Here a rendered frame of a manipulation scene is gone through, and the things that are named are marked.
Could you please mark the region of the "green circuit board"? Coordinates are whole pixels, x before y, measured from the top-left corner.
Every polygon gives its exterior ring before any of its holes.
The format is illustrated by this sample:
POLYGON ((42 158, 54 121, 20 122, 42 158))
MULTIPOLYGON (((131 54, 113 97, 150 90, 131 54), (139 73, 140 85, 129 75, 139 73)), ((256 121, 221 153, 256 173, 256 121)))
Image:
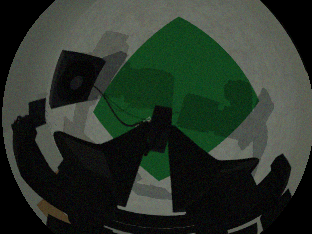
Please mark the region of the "green circuit board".
MULTIPOLYGON (((113 138, 140 121, 151 121, 156 105, 172 108, 171 125, 209 153, 259 104, 247 76, 203 30, 181 17, 148 38, 125 62, 93 113, 113 138), (109 105, 115 113, 109 109, 109 105)), ((171 176, 168 141, 164 153, 140 162, 156 180, 171 176)))

